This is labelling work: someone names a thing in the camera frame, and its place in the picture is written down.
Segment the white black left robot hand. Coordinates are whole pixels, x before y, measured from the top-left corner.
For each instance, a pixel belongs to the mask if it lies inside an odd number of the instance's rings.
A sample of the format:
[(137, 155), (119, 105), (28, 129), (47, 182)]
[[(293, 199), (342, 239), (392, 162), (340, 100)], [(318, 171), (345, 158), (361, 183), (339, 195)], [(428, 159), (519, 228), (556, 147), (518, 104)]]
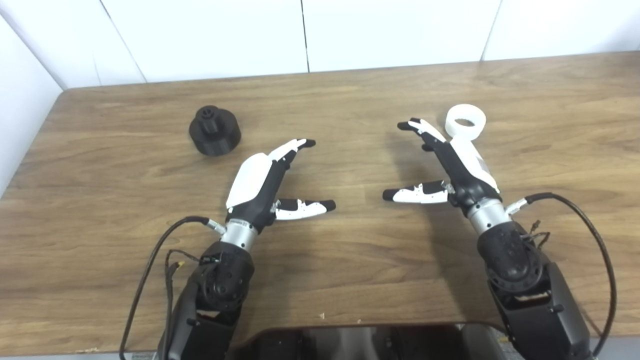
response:
[(295, 138), (270, 153), (255, 153), (245, 159), (225, 203), (226, 220), (244, 221), (262, 233), (275, 221), (306, 219), (334, 211), (334, 200), (277, 197), (286, 171), (298, 151), (315, 145), (313, 139)]

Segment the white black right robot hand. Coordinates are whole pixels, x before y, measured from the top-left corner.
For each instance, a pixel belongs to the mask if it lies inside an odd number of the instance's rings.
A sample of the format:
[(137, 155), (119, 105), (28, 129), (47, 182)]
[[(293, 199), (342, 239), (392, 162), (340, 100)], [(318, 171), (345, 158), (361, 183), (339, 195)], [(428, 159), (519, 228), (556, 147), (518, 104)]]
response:
[(405, 132), (415, 132), (421, 137), (422, 149), (436, 155), (449, 180), (386, 189), (382, 192), (385, 201), (407, 204), (448, 202), (467, 214), (475, 204), (484, 199), (502, 199), (496, 180), (487, 171), (483, 158), (469, 140), (460, 137), (446, 140), (438, 129), (420, 118), (401, 121), (397, 127)]

